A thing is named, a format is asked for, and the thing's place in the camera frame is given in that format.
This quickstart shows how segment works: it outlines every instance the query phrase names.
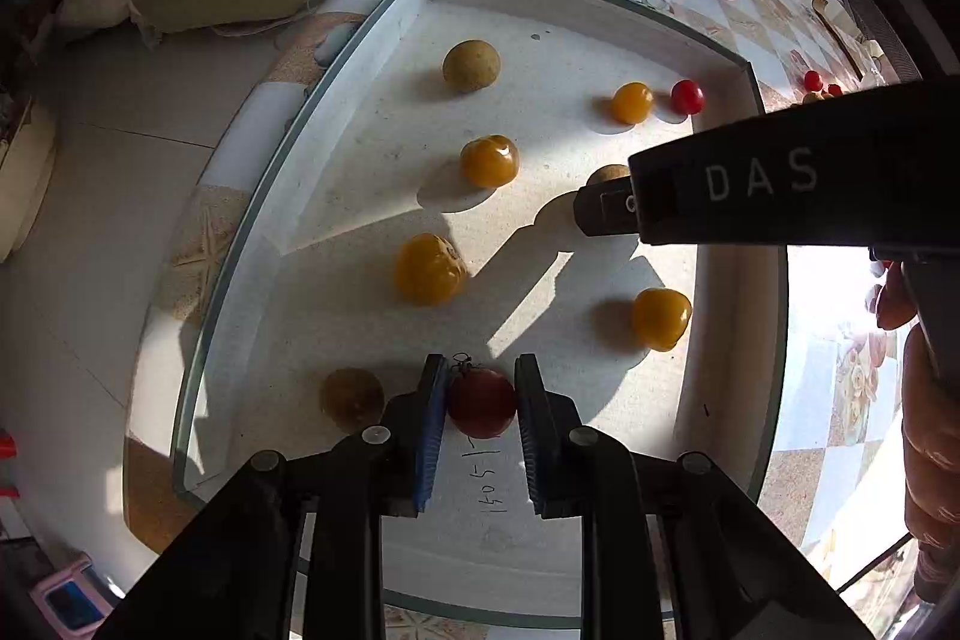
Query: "red object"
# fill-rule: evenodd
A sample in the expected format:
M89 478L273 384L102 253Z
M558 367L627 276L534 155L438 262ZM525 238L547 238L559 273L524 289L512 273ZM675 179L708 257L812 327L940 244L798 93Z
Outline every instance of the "red object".
M0 458L13 458L16 456L16 442L9 434L0 434Z
M466 365L446 394L446 410L467 437L503 434L517 414L517 391L493 369Z
M682 79L674 85L670 100L681 115L696 115L704 108L704 92L692 79Z
M811 69L803 75L803 87L810 92L822 91L824 89L824 80L819 73Z

